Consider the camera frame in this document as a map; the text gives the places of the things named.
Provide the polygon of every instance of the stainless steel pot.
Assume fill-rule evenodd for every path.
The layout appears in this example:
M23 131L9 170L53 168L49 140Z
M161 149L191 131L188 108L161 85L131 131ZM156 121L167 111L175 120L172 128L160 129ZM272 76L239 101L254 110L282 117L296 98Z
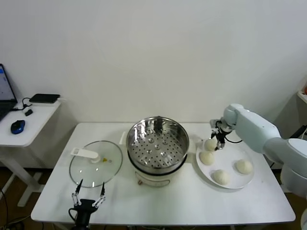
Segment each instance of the stainless steel pot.
M178 122L155 116L136 123L127 134L126 145L130 161L138 170L160 176L183 165L189 137Z

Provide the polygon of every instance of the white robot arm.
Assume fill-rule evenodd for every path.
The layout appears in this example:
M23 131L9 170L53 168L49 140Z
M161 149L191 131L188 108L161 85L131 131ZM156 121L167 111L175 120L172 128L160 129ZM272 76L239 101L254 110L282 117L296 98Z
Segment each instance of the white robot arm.
M292 193L307 195L307 141L282 139L277 127L240 104L231 104L220 120L211 120L213 136L218 139L217 150L224 147L224 138L231 131L255 152L271 161L283 164L281 180Z

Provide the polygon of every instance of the glass lid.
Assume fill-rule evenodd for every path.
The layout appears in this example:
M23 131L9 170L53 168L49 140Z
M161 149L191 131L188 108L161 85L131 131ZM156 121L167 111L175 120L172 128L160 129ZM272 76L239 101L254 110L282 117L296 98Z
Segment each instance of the glass lid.
M99 159L93 161L82 156L72 158L69 174L76 184L83 179L82 187L98 187L103 182L110 181L118 173L123 162L123 154L118 145L111 141L101 140L92 142L83 149L98 153Z

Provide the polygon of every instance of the steamed bun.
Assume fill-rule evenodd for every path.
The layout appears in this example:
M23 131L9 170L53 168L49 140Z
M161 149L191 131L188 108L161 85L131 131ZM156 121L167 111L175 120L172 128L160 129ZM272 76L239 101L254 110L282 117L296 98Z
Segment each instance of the steamed bun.
M215 138L206 139L205 141L205 149L208 151L215 151L216 145L217 145L217 140Z
M242 174L250 174L254 168L250 161L241 159L236 162L236 169Z
M201 152L200 160L205 165L212 165L214 163L214 154L208 151Z
M229 174L224 170L216 170L213 173L213 179L220 185L226 185L230 182Z

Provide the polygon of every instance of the laptop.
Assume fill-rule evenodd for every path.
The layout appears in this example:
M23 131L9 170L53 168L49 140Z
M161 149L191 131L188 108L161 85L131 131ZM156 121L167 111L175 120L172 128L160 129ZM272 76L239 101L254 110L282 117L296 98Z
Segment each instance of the laptop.
M0 64L0 120L2 120L16 104L17 100L5 73L4 66Z

